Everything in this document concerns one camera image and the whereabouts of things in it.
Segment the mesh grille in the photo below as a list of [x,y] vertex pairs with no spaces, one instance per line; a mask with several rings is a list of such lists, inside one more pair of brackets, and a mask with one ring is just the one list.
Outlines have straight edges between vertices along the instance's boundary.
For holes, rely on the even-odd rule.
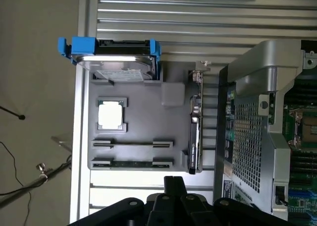
[[258,102],[235,106],[233,173],[260,192],[263,117]]

